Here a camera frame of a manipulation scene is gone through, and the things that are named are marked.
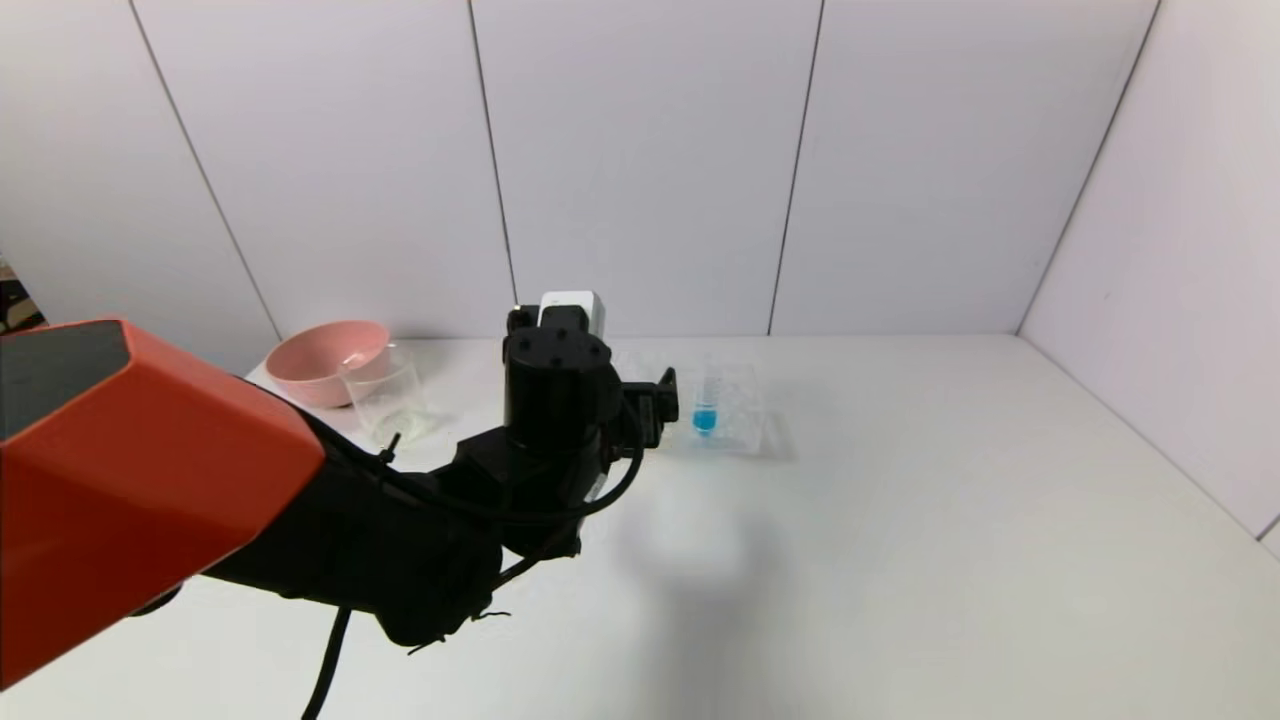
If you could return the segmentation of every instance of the robotic arm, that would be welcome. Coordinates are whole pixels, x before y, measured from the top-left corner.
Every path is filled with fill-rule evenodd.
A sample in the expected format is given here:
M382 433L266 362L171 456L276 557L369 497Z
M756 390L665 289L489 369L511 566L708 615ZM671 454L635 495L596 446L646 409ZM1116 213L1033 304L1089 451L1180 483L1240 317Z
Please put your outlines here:
M430 473L123 320L5 337L0 689L198 573L370 612L402 646L456 632L506 582L576 555L582 519L678 416L672 370L618 379L602 314L512 310L504 424ZM524 557L506 571L503 547Z

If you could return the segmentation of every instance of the black cable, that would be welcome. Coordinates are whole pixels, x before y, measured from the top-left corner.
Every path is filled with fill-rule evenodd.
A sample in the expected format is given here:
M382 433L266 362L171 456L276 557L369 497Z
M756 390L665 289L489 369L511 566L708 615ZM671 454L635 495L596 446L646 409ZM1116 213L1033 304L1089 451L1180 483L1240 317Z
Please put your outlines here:
M302 711L302 720L316 720L316 717L320 717L324 698L329 696L329 685L333 684L333 675L338 670L338 655L342 652L342 638L347 634L348 621L351 621L351 609L339 607L338 614L333 618L333 629L329 630L329 644L324 648L320 675L316 678L315 689L311 691L311 700L307 702L307 708Z
M553 523L566 523L570 520L579 520L604 510L605 507L613 505L631 483L635 482L636 474L640 473L640 462L644 460L644 430L640 425L640 416L636 414L635 409L631 406L626 398L622 400L622 413L631 421L632 436L635 441L635 454L631 456L631 464L627 466L626 474L618 482L617 487L609 491L604 497L594 501L579 505L577 507L571 507L568 510L561 511L544 511L544 512L521 512L517 510L499 510L495 507L486 507L484 505L475 505L465 500L458 500L449 497L447 495L439 495L431 492L430 489L415 483L413 480L404 478L398 471L392 470L383 465L372 455L356 447L349 439L347 439L342 433L334 430L329 425L321 423L315 416L312 416L306 410L298 409L305 418L312 420L310 423L311 429L317 434L323 434L326 441L332 445L342 448L348 459L351 459L357 465L375 478L387 484L394 487L396 489L408 495L413 500L422 502L424 505L434 505L436 507L443 507L445 510L453 510L456 512L465 512L483 520L490 520L494 523L506 523L511 525L548 525Z

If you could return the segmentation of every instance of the clear plastic cup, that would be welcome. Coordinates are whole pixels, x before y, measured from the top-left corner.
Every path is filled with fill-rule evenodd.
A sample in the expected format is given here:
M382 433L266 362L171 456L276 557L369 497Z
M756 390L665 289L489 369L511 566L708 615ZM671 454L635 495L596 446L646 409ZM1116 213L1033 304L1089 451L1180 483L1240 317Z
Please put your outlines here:
M370 439L385 448L399 433L398 447L403 447L421 439L430 429L426 398L413 366L413 354L388 345L383 355L385 357L347 370L342 382Z

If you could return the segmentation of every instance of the orange robot arm casing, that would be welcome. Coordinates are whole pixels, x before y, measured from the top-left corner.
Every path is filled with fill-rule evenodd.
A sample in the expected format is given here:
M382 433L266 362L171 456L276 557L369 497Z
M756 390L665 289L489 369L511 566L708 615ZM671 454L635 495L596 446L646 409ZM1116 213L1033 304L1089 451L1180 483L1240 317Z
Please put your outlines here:
M0 436L0 689L252 541L324 462L288 404L127 322L0 347L86 329L123 366Z

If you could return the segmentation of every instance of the blue liquid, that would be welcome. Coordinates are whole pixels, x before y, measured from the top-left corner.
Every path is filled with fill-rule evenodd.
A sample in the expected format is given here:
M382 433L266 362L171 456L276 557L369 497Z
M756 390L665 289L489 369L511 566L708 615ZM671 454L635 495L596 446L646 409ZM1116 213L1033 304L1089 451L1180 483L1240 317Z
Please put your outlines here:
M716 429L716 406L694 409L692 423L698 434L703 437L712 434Z

